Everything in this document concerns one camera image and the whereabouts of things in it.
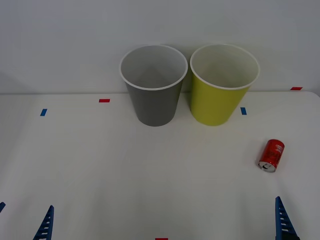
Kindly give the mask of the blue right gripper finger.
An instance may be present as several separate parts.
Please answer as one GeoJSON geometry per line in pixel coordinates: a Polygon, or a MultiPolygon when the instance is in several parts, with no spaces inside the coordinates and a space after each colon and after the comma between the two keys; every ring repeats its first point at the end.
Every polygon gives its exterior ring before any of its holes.
{"type": "Polygon", "coordinates": [[[275,240],[300,240],[279,196],[275,198],[275,240]]]}

